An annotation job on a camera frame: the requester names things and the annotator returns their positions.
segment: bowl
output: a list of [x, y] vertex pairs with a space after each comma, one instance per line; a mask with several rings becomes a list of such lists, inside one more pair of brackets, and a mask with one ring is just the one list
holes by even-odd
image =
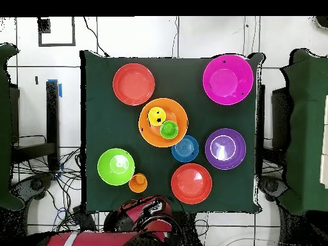
[[130, 106], [146, 102], [154, 92], [155, 80], [151, 71], [138, 63], [122, 66], [114, 75], [113, 90], [116, 97]]
[[135, 174], [129, 181], [129, 187], [133, 192], [143, 192], [147, 188], [147, 178], [141, 173]]
[[237, 167], [246, 155], [246, 143], [239, 132], [222, 128], [213, 132], [205, 144], [208, 161], [220, 170]]
[[[166, 120], [171, 120], [178, 125], [179, 131], [175, 138], [170, 140], [163, 138], [160, 133], [160, 127], [153, 126], [149, 123], [147, 114], [149, 110], [155, 106], [165, 110], [167, 116]], [[183, 107], [175, 100], [159, 98], [148, 102], [143, 107], [139, 116], [138, 127], [140, 134], [149, 144], [155, 147], [171, 147], [180, 142], [186, 134], [188, 128], [188, 117]]]
[[171, 151], [177, 161], [191, 162], [198, 155], [198, 142], [194, 137], [185, 135], [180, 142], [171, 147]]
[[204, 201], [212, 189], [212, 178], [201, 165], [187, 163], [180, 166], [171, 179], [173, 194], [185, 204]]
[[252, 90], [253, 71], [237, 54], [223, 54], [211, 60], [204, 70], [202, 84], [208, 97], [223, 105], [244, 100]]
[[98, 174], [109, 185], [120, 186], [129, 182], [135, 172], [135, 162], [125, 150], [112, 148], [98, 160]]
[[148, 121], [152, 126], [161, 126], [167, 118], [165, 110], [163, 108], [159, 108], [158, 106], [151, 108], [147, 116]]
[[178, 132], [179, 128], [177, 127], [177, 124], [171, 120], [165, 121], [160, 127], [161, 136], [168, 140], [175, 138]]

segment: green cloth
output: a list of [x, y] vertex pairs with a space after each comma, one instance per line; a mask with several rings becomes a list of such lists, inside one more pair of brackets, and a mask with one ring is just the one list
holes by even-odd
[[328, 59], [299, 49], [293, 55], [292, 65], [283, 71], [294, 109], [286, 154], [286, 181], [290, 189], [279, 200], [293, 215], [307, 210], [328, 211], [328, 190], [320, 183]]
[[0, 45], [0, 207], [18, 210], [23, 202], [12, 196], [9, 185], [12, 180], [12, 109], [9, 95], [9, 76], [6, 65], [17, 50], [10, 44]]
[[[127, 63], [145, 65], [155, 78], [155, 91], [148, 100], [167, 97], [177, 101], [187, 112], [187, 135], [199, 143], [199, 154], [192, 163], [205, 167], [211, 174], [213, 186], [208, 198], [200, 204], [183, 204], [186, 211], [240, 211], [255, 213], [254, 133], [256, 105], [256, 73], [250, 94], [232, 106], [219, 105], [206, 95], [202, 75], [211, 58], [102, 58], [84, 51], [86, 59], [86, 209], [88, 211], [116, 210], [129, 199], [149, 195], [164, 195], [175, 199], [170, 181], [174, 171], [183, 163], [174, 159], [171, 148], [151, 146], [138, 130], [138, 118], [145, 104], [128, 106], [120, 102], [112, 87], [116, 71]], [[249, 60], [253, 69], [263, 60], [254, 54]], [[244, 161], [231, 170], [214, 168], [205, 157], [206, 139], [217, 129], [237, 130], [245, 139], [247, 153]], [[110, 186], [97, 173], [97, 162], [111, 148], [129, 152], [136, 165], [135, 173], [145, 174], [148, 187], [144, 193], [133, 193], [128, 184]], [[181, 210], [177, 201], [174, 210]]]

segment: green cup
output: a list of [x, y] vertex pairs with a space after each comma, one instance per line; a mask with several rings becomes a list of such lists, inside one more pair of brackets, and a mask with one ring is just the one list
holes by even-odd
[[168, 140], [175, 138], [178, 132], [179, 129], [177, 127], [177, 124], [171, 120], [165, 121], [160, 127], [161, 136]]
[[123, 149], [107, 150], [98, 160], [98, 174], [109, 185], [120, 186], [130, 181], [135, 173], [132, 156]]

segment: small green cup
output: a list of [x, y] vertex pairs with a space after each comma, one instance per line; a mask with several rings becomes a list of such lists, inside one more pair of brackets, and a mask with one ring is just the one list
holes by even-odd
[[177, 127], [177, 124], [171, 120], [167, 120], [164, 123], [162, 123], [160, 128], [160, 133], [163, 138], [166, 138], [167, 140], [171, 140], [177, 136], [179, 132], [179, 129]]

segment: small orange cup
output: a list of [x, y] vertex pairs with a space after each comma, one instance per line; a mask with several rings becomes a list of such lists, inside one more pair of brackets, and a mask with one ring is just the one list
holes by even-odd
[[141, 174], [135, 174], [129, 181], [129, 187], [133, 192], [140, 193], [147, 188], [147, 179]]

